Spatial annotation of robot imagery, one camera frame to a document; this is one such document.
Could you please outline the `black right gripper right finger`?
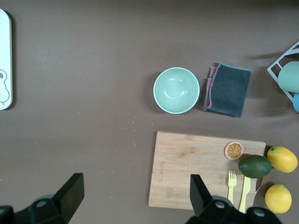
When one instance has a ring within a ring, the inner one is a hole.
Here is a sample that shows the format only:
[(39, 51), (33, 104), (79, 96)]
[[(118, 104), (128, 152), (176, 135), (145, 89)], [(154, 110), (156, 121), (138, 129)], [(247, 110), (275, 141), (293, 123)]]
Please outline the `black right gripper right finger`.
[(190, 201), (195, 216), (190, 224), (229, 224), (232, 204), (221, 196), (212, 196), (200, 175), (191, 175)]

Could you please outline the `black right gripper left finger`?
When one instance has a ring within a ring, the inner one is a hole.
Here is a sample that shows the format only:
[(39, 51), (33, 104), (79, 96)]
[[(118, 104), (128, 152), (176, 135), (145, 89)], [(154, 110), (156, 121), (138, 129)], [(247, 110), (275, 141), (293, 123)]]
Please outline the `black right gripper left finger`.
[(52, 198), (42, 198), (29, 207), (32, 224), (67, 224), (84, 199), (84, 175), (75, 173)]

